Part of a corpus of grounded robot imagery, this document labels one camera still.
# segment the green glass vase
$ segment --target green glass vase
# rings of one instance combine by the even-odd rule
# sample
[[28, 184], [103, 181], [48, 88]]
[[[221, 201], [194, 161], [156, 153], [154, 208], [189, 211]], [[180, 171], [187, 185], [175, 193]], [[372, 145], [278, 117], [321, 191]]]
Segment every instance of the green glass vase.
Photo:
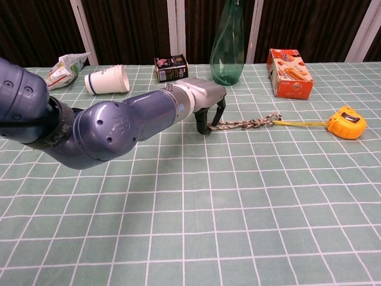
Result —
[[213, 81], [234, 85], [243, 69], [242, 0], [226, 0], [210, 56]]

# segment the braided rope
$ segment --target braided rope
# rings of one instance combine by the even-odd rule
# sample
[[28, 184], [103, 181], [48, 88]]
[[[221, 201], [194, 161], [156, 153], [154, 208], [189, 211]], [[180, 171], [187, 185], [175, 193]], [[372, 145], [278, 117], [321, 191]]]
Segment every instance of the braided rope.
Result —
[[211, 123], [208, 127], [213, 130], [229, 130], [235, 128], [250, 129], [259, 128], [264, 125], [274, 125], [274, 120], [282, 120], [282, 115], [279, 113], [271, 113], [263, 119], [251, 119], [251, 120], [238, 120], [238, 121], [220, 121], [217, 126], [212, 126]]

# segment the paper cup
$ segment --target paper cup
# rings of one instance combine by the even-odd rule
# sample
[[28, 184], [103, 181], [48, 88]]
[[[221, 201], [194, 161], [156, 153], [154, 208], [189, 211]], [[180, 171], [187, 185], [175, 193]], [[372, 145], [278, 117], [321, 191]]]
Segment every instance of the paper cup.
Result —
[[94, 95], [130, 91], [127, 71], [123, 65], [87, 74], [85, 85], [88, 92]]

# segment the yellow tape measure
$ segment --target yellow tape measure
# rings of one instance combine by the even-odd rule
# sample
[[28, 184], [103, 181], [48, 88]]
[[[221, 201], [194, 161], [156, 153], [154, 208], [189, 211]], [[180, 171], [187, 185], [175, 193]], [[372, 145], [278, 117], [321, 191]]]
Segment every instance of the yellow tape measure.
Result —
[[328, 122], [286, 122], [274, 120], [276, 125], [326, 126], [328, 131], [343, 139], [357, 139], [367, 127], [365, 119], [349, 106], [343, 106]]

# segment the dark brown curtain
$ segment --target dark brown curtain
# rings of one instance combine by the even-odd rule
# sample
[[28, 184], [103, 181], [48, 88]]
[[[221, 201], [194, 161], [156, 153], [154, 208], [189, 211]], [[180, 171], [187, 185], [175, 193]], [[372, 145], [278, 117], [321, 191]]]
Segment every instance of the dark brown curtain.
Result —
[[166, 0], [83, 0], [99, 64], [153, 64], [170, 55]]
[[381, 61], [381, 28], [379, 28], [364, 61]]
[[0, 27], [0, 57], [22, 67], [85, 52], [70, 0], [0, 0]]
[[255, 63], [270, 48], [297, 49], [304, 61], [342, 62], [370, 0], [264, 0]]
[[[245, 55], [249, 44], [255, 0], [242, 0]], [[226, 0], [185, 0], [186, 58], [191, 64], [208, 64]]]

